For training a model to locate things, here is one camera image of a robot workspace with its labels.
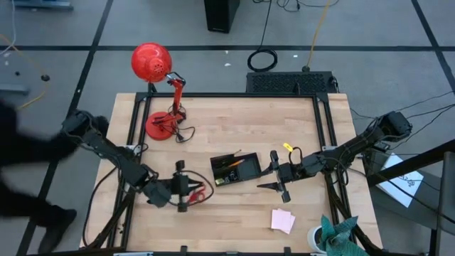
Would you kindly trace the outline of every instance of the person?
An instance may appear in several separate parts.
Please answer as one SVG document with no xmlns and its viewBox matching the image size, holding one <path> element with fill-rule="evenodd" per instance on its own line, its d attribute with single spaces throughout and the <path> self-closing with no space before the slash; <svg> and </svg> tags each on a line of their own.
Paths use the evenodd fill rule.
<svg viewBox="0 0 455 256">
<path fill-rule="evenodd" d="M 0 169 L 14 164 L 60 161 L 77 149 L 78 145 L 62 133 L 50 139 L 24 134 L 17 130 L 17 121 L 16 110 L 0 100 Z M 107 120 L 97 117 L 95 121 L 105 135 Z M 11 189 L 0 176 L 0 216 L 29 217 L 31 222 L 46 229 L 38 253 L 52 252 L 76 215 L 74 209 L 66 210 Z"/>
</svg>

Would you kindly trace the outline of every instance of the wooden table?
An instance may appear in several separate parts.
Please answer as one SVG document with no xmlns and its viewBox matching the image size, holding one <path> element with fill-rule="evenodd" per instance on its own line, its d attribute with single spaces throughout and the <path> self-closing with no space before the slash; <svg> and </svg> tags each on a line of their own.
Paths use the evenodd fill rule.
<svg viewBox="0 0 455 256">
<path fill-rule="evenodd" d="M 329 100 L 336 138 L 338 144 L 342 144 L 355 136 L 348 99 L 344 94 L 336 94 L 329 95 Z M 183 159 L 186 169 L 199 172 L 214 185 L 209 161 L 213 156 L 231 154 L 239 149 L 242 154 L 257 152 L 261 167 L 265 169 L 273 149 L 277 150 L 281 163 L 288 161 L 288 151 L 282 146 L 284 142 L 300 146 L 304 155 L 320 150 L 310 99 L 184 97 L 182 104 L 188 119 L 181 127 L 196 127 L 192 140 L 184 144 L 177 144 L 174 138 L 163 142 L 149 137 L 145 140 L 149 149 L 144 152 L 142 163 L 158 171 L 160 178 L 171 177 L 175 162 Z M 107 134 L 115 144 L 126 143 L 133 105 L 134 94 L 117 95 Z M 166 111 L 170 105 L 171 98 L 153 98 L 151 113 Z M 320 109 L 329 144 L 322 104 Z M 112 167 L 110 162 L 102 160 L 97 182 Z M 363 171 L 360 160 L 355 160 L 352 167 Z M 349 175 L 347 192 L 351 212 L 359 215 L 358 224 L 372 242 L 382 247 L 365 177 L 356 173 Z M 171 205 L 158 209 L 147 204 L 146 197 L 141 194 L 135 200 L 127 249 L 179 251 L 180 246 L 187 245 L 192 252 L 282 252 L 283 247 L 289 246 L 292 252 L 310 252 L 306 241 L 308 230 L 319 225 L 322 214 L 331 216 L 323 176 L 318 174 L 290 183 L 287 188 L 291 202 L 286 204 L 278 193 L 256 187 L 273 181 L 276 178 L 269 175 L 215 188 L 215 195 L 209 201 L 190 207 L 187 213 L 177 213 L 176 207 Z M 117 185 L 117 175 L 112 175 L 100 186 L 87 225 L 89 241 L 109 220 Z M 290 235 L 270 229 L 272 209 L 276 208 L 289 210 L 296 216 Z M 120 244 L 119 237 L 117 234 L 116 245 Z"/>
</svg>

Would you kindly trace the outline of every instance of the scissors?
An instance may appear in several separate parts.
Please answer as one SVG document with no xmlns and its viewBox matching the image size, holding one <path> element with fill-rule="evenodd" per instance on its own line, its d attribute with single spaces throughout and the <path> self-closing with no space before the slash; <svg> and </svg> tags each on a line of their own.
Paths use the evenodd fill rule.
<svg viewBox="0 0 455 256">
<path fill-rule="evenodd" d="M 199 188 L 195 189 L 193 192 L 190 193 L 188 202 L 189 203 L 200 203 L 204 199 L 205 199 L 205 184 L 202 183 Z"/>
</svg>

